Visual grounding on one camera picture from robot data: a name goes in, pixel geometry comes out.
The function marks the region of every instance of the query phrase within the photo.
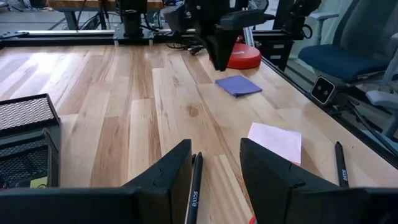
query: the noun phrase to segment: black mesh basket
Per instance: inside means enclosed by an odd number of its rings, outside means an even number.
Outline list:
[[[58,187],[58,160],[47,129],[40,136],[0,145],[0,188],[32,187],[39,179],[45,183],[36,187]]]
[[[60,126],[48,94],[0,101],[0,138]]]

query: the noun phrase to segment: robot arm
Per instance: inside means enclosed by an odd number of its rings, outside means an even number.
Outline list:
[[[317,9],[320,1],[296,0],[291,8],[291,18],[299,22],[300,31],[303,18]],[[240,5],[247,7],[248,2],[240,2]],[[229,0],[186,0],[182,5],[163,9],[162,13],[172,30],[185,32],[188,28],[194,28],[214,68],[220,71],[226,69],[233,46],[243,28],[274,18],[264,14],[262,9],[231,12]],[[296,29],[297,24],[292,22],[285,29],[289,33],[292,27]]]

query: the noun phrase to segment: purple napkin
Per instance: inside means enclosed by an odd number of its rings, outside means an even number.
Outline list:
[[[235,97],[262,91],[260,87],[256,86],[241,75],[216,80],[216,84]]]

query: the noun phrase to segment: blue chair seat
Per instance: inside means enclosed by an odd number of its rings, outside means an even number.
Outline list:
[[[348,83],[354,81],[358,75],[384,71],[389,64],[330,44],[306,47],[298,57],[313,68]]]

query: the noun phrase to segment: wooden table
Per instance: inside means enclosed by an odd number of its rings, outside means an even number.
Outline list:
[[[160,10],[163,8],[162,0],[147,0],[148,10]],[[84,0],[48,0],[48,5],[56,11],[63,12],[67,20],[68,28],[76,30],[76,14],[82,9]],[[100,0],[86,0],[84,11],[99,11],[101,8]],[[114,11],[116,8],[115,0],[107,0],[106,8]]]
[[[49,93],[55,103],[63,187],[120,186],[192,139],[204,155],[198,223],[248,223],[239,141],[252,122],[301,132],[302,167],[333,183],[339,141],[352,187],[398,187],[398,170],[263,63],[216,72],[205,52],[79,46],[1,50],[0,70],[0,100]],[[263,91],[235,99],[214,84],[231,75]]]

